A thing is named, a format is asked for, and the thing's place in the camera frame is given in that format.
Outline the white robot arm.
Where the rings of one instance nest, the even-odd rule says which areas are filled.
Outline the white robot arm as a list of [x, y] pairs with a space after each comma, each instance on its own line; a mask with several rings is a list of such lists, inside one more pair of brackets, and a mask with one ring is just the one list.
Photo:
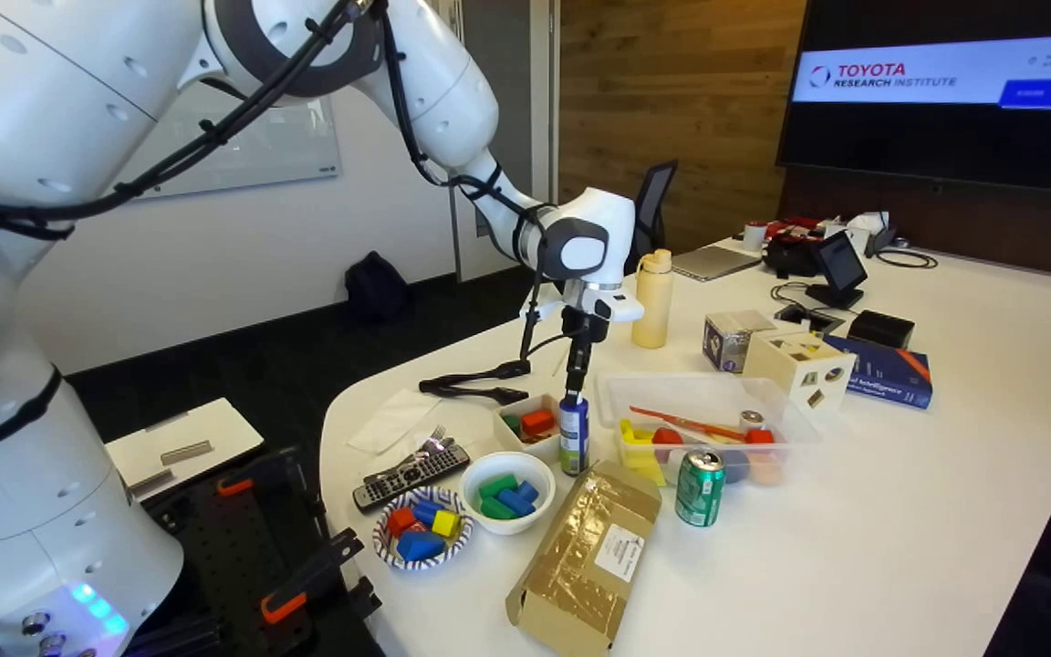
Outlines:
[[0, 0], [0, 657], [120, 657], [186, 566], [28, 336], [23, 280], [75, 221], [134, 234], [148, 190], [343, 86], [573, 321], [640, 315], [635, 204], [521, 192], [491, 156], [497, 94], [429, 0]]

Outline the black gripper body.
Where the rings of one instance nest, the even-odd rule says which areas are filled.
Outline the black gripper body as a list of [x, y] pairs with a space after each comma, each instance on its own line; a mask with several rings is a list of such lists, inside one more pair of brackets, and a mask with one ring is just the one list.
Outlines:
[[569, 358], [587, 361], [592, 347], [602, 344], [611, 333], [611, 321], [587, 311], [562, 311], [562, 336], [569, 338]]

